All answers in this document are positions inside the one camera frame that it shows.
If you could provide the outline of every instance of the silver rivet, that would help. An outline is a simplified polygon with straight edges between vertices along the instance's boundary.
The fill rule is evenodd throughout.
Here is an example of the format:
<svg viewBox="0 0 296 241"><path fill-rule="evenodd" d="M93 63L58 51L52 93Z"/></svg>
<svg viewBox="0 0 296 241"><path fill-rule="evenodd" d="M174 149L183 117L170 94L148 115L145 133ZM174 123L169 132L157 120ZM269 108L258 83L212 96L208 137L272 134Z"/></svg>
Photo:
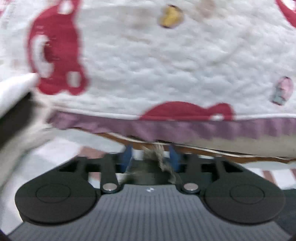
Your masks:
<svg viewBox="0 0 296 241"><path fill-rule="evenodd" d="M184 189L187 191L196 191L198 189L198 185L195 183L186 183L184 185Z"/></svg>
<svg viewBox="0 0 296 241"><path fill-rule="evenodd" d="M103 189L106 191L114 191L117 188L117 185L114 183L105 183Z"/></svg>

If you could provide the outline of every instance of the pink print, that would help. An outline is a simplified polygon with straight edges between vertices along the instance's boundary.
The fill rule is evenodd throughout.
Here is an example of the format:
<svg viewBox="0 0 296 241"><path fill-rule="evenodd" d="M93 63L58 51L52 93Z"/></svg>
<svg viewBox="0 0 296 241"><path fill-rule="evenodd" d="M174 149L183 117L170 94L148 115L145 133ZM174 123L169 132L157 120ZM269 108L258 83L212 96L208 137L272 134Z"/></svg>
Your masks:
<svg viewBox="0 0 296 241"><path fill-rule="evenodd" d="M293 81L289 77L282 77L279 79L272 102L277 105L284 105L293 94Z"/></svg>

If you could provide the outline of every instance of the blue clip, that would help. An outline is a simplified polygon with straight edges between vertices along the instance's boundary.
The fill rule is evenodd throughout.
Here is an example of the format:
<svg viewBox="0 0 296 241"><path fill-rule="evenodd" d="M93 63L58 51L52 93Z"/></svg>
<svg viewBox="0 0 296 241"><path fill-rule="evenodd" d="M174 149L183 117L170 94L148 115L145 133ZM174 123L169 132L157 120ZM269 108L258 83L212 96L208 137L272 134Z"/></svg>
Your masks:
<svg viewBox="0 0 296 241"><path fill-rule="evenodd" d="M128 145L124 152L120 153L119 160L121 163L121 172L124 173L133 156L133 147Z"/></svg>
<svg viewBox="0 0 296 241"><path fill-rule="evenodd" d="M170 165L172 166L172 168L174 169L175 172L178 172L180 169L179 161L181 159L181 155L175 151L175 149L172 145L170 145L168 147L168 149L170 152L170 160L169 160Z"/></svg>

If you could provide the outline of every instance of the round black disc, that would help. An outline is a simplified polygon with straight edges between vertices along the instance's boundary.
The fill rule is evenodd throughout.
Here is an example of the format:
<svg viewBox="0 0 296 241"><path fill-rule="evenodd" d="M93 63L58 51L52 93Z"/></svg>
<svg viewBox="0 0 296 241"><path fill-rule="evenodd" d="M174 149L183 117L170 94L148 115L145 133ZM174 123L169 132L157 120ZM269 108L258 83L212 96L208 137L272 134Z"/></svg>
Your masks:
<svg viewBox="0 0 296 241"><path fill-rule="evenodd" d="M231 173L206 189L205 202L223 219L259 224L279 214L285 205L285 197L281 189L265 179Z"/></svg>
<svg viewBox="0 0 296 241"><path fill-rule="evenodd" d="M43 224L72 221L86 214L96 202L95 189L68 172L48 173L24 184L15 204L26 219Z"/></svg>

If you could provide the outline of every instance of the white quilt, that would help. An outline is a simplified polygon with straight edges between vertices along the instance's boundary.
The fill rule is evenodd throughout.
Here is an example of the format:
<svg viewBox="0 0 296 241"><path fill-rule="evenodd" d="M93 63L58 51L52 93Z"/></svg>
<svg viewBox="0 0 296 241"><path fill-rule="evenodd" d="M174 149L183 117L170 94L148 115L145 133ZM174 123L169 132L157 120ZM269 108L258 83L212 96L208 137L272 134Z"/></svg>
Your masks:
<svg viewBox="0 0 296 241"><path fill-rule="evenodd" d="M0 81L0 119L36 86L37 81L36 74Z"/></svg>
<svg viewBox="0 0 296 241"><path fill-rule="evenodd" d="M296 117L293 0L19 0L2 8L10 68L39 73L39 94L59 110Z"/></svg>

